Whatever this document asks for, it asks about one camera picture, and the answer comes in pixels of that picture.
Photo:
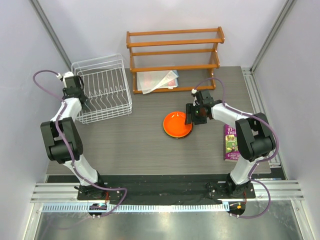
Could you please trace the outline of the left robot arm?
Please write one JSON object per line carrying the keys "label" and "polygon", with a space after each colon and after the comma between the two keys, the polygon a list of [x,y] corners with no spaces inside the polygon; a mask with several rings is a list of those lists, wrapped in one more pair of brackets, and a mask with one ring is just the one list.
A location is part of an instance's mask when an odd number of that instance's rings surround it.
{"label": "left robot arm", "polygon": [[48,158],[67,167],[79,180],[81,193],[97,200],[107,192],[100,174],[83,155],[84,147],[75,120],[87,97],[82,78],[72,72],[57,76],[64,85],[61,106],[57,114],[40,125]]}

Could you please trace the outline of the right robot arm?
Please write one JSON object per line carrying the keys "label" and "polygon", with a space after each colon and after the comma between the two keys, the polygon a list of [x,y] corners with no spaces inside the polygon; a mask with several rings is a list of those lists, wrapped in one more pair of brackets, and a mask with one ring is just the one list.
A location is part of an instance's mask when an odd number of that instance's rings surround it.
{"label": "right robot arm", "polygon": [[226,194],[239,198],[250,183],[255,167],[276,149],[276,137],[265,114],[251,114],[214,100],[208,90],[191,90],[192,103],[185,106],[185,125],[220,121],[235,129],[240,157],[225,181]]}

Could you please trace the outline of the orange plate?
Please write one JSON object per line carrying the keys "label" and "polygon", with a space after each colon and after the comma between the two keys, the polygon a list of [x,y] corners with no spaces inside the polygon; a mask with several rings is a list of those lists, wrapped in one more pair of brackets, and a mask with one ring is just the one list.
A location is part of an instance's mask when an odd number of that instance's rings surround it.
{"label": "orange plate", "polygon": [[174,111],[169,113],[163,120],[164,128],[182,129],[193,128],[192,124],[185,124],[186,114],[181,111]]}

